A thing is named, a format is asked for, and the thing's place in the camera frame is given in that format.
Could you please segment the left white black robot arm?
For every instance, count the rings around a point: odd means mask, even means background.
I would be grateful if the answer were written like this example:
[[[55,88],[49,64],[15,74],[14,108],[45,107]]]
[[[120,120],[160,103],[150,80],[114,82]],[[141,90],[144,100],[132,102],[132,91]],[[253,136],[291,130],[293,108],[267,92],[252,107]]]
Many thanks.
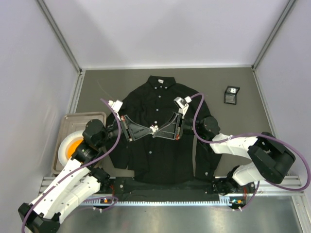
[[[82,142],[61,173],[36,199],[19,207],[22,232],[26,229],[33,233],[57,232],[72,211],[109,182],[109,175],[96,167],[97,162],[106,156],[103,147],[109,139],[117,144],[122,133],[134,141],[158,131],[157,125],[145,127],[134,123],[128,116],[118,117],[116,124],[110,129],[99,119],[86,124]]]

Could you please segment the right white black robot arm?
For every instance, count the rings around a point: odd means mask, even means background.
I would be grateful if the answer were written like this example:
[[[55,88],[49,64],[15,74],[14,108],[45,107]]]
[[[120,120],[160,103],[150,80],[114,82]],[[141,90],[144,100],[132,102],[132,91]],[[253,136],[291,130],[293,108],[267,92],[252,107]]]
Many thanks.
[[[183,132],[193,132],[213,161],[219,161],[222,154],[249,159],[250,163],[236,166],[228,175],[228,179],[239,186],[263,180],[280,184],[296,160],[288,147],[271,134],[225,135],[212,116],[196,121],[174,113],[166,124],[151,126],[151,129],[154,137],[173,140],[180,139]]]

